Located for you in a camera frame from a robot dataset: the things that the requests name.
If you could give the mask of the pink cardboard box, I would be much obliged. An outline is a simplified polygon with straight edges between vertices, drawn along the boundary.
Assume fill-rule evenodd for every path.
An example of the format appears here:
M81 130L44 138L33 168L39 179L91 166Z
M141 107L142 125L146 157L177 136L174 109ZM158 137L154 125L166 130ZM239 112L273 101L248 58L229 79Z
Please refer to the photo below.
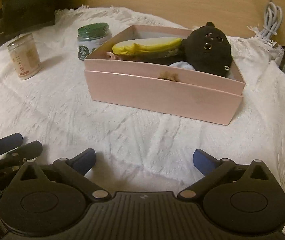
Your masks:
M181 37L191 31L151 25L132 25L115 35L85 60L85 78L91 98L228 125L243 99L245 81L235 63L229 77L161 64L107 58L114 44L138 38Z

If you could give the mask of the black monitor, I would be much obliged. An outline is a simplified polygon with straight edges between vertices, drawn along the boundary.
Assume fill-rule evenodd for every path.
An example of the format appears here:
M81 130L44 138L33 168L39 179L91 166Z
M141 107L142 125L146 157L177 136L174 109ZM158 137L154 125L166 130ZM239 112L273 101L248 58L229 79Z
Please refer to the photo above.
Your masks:
M13 36L55 24L55 0L2 0L4 34Z

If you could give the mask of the black plush toy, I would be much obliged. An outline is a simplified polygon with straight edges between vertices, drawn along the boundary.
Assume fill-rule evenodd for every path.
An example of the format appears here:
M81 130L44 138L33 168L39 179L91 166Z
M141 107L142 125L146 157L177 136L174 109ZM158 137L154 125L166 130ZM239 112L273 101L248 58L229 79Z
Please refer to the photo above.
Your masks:
M196 71L227 77L231 64L231 45L212 22L194 30L181 42L185 60Z

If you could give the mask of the tall beige-lid plastic jar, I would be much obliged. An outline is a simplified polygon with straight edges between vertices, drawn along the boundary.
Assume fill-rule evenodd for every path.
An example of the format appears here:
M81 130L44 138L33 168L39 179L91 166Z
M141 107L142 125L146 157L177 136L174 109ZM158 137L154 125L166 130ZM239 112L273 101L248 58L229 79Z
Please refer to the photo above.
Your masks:
M33 35L24 35L7 46L19 79L26 80L41 69L41 62Z

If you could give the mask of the white woven blanket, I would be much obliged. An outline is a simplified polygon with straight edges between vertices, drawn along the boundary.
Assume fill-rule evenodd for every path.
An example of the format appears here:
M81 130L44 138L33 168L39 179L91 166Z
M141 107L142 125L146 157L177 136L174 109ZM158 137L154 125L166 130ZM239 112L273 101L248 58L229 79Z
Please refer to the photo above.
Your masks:
M42 69L21 81L6 45L0 47L0 138L38 140L38 161L50 164L86 148L97 153L87 174L108 191L174 191L201 178L192 163L200 148L239 164L262 159L285 191L283 50L258 37L230 37L245 80L244 98L228 126L93 101L77 57L79 27L107 22L112 34L131 25L176 27L127 8L57 10L55 24L33 33Z

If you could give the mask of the pink red cloth item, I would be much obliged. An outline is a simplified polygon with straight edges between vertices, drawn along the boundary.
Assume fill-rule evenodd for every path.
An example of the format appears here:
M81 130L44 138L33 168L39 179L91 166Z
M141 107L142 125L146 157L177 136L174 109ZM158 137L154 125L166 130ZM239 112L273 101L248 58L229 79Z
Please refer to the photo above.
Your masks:
M122 57L120 57L119 55L115 55L112 52L106 52L106 57L109 60L117 60L117 61L122 61Z

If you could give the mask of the green-lid small jar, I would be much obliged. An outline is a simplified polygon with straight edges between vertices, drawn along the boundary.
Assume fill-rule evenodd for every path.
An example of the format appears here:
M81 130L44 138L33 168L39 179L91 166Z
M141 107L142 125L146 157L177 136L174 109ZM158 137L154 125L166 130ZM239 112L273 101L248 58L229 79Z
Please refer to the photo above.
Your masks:
M93 23L77 30L78 59L84 60L89 54L112 38L108 23Z

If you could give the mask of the light blue soft cloth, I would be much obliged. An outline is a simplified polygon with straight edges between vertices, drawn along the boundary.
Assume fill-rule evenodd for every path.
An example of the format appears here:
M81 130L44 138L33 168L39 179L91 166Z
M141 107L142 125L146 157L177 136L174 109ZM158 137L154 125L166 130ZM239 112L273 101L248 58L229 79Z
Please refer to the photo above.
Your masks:
M190 65L188 62L185 62L185 61L179 61L179 62L170 64L170 67L177 67L177 68L186 69L186 70L195 70L192 65Z

